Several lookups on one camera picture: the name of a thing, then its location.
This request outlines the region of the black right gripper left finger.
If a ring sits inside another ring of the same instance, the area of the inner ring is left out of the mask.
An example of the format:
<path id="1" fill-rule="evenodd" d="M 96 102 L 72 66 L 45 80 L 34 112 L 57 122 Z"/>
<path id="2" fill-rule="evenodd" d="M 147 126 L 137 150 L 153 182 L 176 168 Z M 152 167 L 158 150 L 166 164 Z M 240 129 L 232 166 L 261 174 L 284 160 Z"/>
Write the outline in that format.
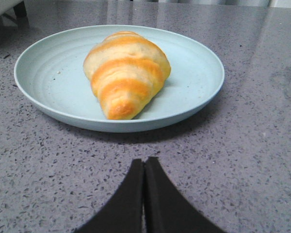
<path id="1" fill-rule="evenodd" d="M 140 233 L 142 231 L 144 165 L 132 161 L 123 182 L 108 202 L 77 233 Z"/>

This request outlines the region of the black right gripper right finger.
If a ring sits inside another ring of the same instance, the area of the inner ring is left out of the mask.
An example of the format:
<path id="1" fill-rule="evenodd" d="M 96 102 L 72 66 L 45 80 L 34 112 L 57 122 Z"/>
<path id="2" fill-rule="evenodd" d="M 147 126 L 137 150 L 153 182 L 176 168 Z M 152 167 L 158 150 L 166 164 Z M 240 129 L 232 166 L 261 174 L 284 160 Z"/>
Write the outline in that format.
<path id="1" fill-rule="evenodd" d="M 157 157 L 145 163 L 145 220 L 148 233 L 222 233 L 176 189 Z"/>

